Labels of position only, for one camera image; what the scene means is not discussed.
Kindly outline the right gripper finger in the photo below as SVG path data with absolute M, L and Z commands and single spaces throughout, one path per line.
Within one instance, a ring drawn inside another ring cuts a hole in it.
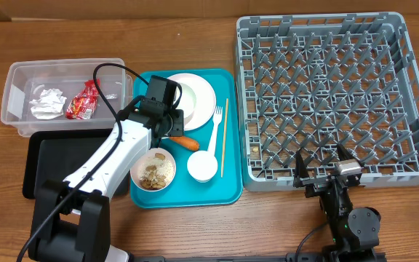
M 357 158 L 354 157 L 354 155 L 352 153 L 350 153 L 347 150 L 347 148 L 341 143 L 338 143 L 336 145 L 336 151 L 337 151 L 337 154 L 338 154 L 338 158 L 341 162 L 346 161 L 346 160 L 356 160 L 357 161 Z
M 308 170 L 306 164 L 302 158 L 301 150 L 299 149 L 295 153 L 295 173 L 294 178 L 299 180 L 301 178 L 309 178 Z

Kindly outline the pink bowl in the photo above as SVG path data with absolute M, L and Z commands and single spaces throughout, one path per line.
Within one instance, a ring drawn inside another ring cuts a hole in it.
M 164 190 L 171 184 L 176 169 L 175 160 L 168 151 L 152 148 L 133 164 L 130 176 L 139 189 L 155 192 Z

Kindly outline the peanut shells and rice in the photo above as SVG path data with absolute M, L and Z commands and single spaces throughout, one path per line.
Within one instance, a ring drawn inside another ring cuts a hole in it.
M 139 169 L 141 188 L 157 191 L 168 186 L 174 177 L 174 164 L 164 154 L 148 156 Z

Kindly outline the red snack wrapper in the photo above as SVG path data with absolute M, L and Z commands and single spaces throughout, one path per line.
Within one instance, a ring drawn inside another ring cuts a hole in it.
M 99 93 L 93 80 L 84 83 L 85 88 L 77 94 L 67 107 L 67 119 L 91 119 L 98 104 Z

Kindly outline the white napkin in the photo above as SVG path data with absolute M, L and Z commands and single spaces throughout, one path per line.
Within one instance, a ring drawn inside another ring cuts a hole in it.
M 36 119 L 50 120 L 63 115 L 63 106 L 67 97 L 59 89 L 43 90 L 38 100 L 29 102 L 31 113 Z

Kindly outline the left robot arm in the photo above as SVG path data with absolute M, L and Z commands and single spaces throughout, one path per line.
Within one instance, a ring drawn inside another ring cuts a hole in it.
M 183 135 L 177 82 L 152 76 L 145 95 L 117 113 L 110 135 L 62 181 L 36 192 L 31 237 L 20 255 L 34 261 L 133 261 L 111 245 L 110 202 L 131 167 L 163 137 Z

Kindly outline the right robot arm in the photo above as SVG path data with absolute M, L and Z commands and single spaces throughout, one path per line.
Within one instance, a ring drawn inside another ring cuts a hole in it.
M 313 178 L 299 151 L 295 154 L 294 187 L 305 188 L 307 198 L 318 197 L 327 221 L 305 236 L 287 261 L 386 262 L 385 253 L 377 253 L 380 213 L 372 207 L 353 207 L 348 190 L 358 186 L 364 164 L 342 144 L 336 145 L 339 161 L 327 176 Z M 316 232 L 329 226 L 333 244 L 320 252 L 304 253 L 302 247 Z

